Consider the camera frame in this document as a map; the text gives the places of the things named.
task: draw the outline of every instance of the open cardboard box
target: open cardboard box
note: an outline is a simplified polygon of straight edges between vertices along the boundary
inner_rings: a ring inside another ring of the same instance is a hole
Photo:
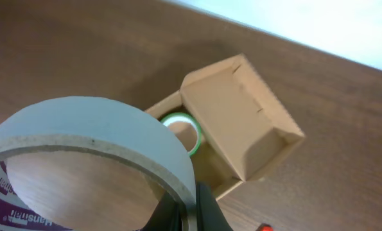
[[[180,90],[146,112],[157,119],[185,110],[203,131],[191,157],[196,181],[217,200],[282,162],[304,134],[243,55],[189,73]]]

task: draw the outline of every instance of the brown table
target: brown table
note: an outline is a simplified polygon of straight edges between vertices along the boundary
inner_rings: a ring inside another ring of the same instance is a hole
[[[0,1],[0,123],[61,96],[146,109],[244,53],[308,139],[220,201],[235,230],[382,230],[382,71],[147,0]]]

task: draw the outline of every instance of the tape label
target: tape label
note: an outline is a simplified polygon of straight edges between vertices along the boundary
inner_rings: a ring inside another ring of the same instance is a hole
[[[52,221],[42,218],[39,215],[29,214],[27,212],[20,212],[16,210],[11,211],[11,216],[8,220],[12,223],[28,225],[28,223],[44,224],[45,226],[52,226]]]
[[[0,161],[0,199],[18,207],[29,209],[28,206],[22,202],[13,190],[13,187],[6,174],[6,165]]]

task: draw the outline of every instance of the green tape roll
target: green tape roll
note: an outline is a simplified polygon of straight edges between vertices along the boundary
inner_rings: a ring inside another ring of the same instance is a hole
[[[194,155],[196,151],[198,150],[199,146],[201,145],[201,137],[202,137],[201,126],[198,124],[196,119],[194,119],[194,117],[182,112],[175,112],[175,113],[169,114],[166,117],[164,117],[164,119],[161,120],[161,123],[165,125],[166,127],[176,122],[188,123],[195,129],[196,144],[193,146],[193,148],[190,151],[188,151],[189,156]]]

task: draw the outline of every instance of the red object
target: red object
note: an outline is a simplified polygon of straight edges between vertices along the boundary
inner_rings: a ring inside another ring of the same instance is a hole
[[[265,226],[261,229],[261,231],[273,231],[273,228],[270,226]]]

